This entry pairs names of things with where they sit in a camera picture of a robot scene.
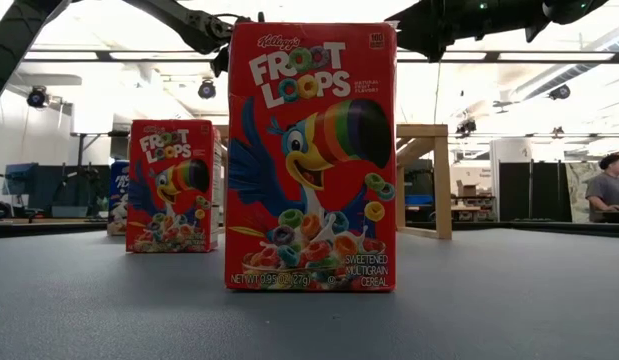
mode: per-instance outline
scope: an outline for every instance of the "gray table surface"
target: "gray table surface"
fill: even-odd
[[[391,294],[236,293],[223,251],[0,239],[0,360],[619,360],[619,239],[399,236]]]

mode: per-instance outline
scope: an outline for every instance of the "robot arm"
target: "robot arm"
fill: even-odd
[[[189,10],[174,0],[124,1],[169,26],[193,50],[201,54],[220,51],[212,67],[216,76],[226,71],[227,50],[221,48],[229,44],[233,25],[204,11]],[[7,10],[0,21],[0,95],[42,28],[70,4],[71,0],[15,0]],[[238,22],[250,21],[237,18]]]
[[[532,42],[549,23],[575,22],[607,0],[420,0],[389,17],[398,22],[398,46],[442,59],[458,39],[525,29]]]

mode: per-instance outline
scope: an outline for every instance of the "wooden frame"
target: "wooden frame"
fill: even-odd
[[[451,240],[451,180],[449,175],[449,136],[447,125],[401,124],[397,126],[396,146],[396,228],[405,234]],[[407,227],[405,223],[404,167],[433,151],[436,230]]]

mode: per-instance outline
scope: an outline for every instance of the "person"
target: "person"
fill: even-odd
[[[589,220],[601,222],[601,211],[619,211],[619,155],[611,154],[600,160],[602,173],[589,180]]]

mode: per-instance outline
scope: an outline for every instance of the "froot loops cereal box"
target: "froot loops cereal box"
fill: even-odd
[[[109,188],[107,233],[110,236],[124,235],[127,230],[128,188],[129,162],[115,161],[111,164],[111,185]]]
[[[395,74],[387,24],[236,26],[228,288],[393,290]]]
[[[207,120],[131,125],[128,252],[208,252],[218,245],[220,134]]]

